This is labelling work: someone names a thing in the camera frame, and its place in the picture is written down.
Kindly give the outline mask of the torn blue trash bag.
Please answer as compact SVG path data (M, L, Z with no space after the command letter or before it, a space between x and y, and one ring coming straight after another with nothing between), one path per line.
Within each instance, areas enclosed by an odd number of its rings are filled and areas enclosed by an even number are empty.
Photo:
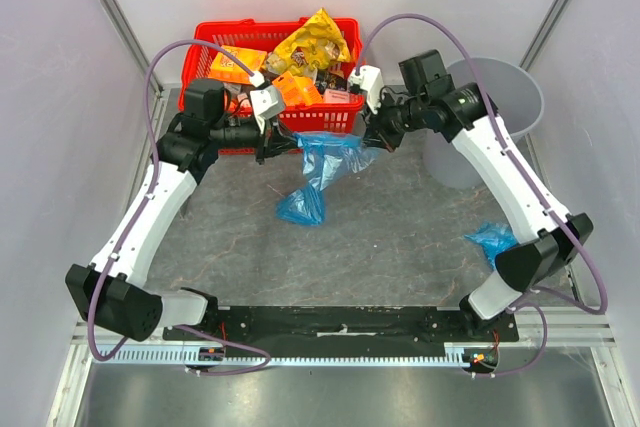
M303 155L306 184L277 204L276 217L297 225L319 226L326 220L324 191L342 177L367 169L380 150L366 147L352 134L303 132L295 139Z

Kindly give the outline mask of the blue trash bag roll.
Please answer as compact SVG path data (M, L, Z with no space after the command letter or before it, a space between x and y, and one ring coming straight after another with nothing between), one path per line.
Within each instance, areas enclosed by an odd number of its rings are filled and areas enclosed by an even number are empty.
M497 256L518 244L511 227L505 223L484 222L475 232L464 237L483 250L492 270L496 269Z

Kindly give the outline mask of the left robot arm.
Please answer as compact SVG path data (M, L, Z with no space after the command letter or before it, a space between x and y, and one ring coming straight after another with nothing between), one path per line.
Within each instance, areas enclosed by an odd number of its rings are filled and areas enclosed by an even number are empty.
M232 116L230 99L219 81L189 84L183 109L157 141L141 189L116 231L88 265L69 268L65 284L87 323L135 341L176 324L201 340L219 331L214 297L191 288L155 294L144 286L169 226L220 151L248 148L263 162L297 146L278 121L285 103L275 86L250 92L248 117Z

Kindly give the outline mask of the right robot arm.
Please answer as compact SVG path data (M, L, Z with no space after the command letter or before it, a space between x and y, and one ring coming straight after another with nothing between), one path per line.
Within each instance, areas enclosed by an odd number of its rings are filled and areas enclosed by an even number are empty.
M585 213L573 215L541 183L506 129L495 102L475 82L462 83L430 50L401 62L405 92L387 92L380 69L362 66L349 76L365 97L363 142L395 151L404 135L428 129L476 170L496 198L517 240L496 257L494 272L460 302L458 328L483 339L494 318L531 288L570 264L593 231Z

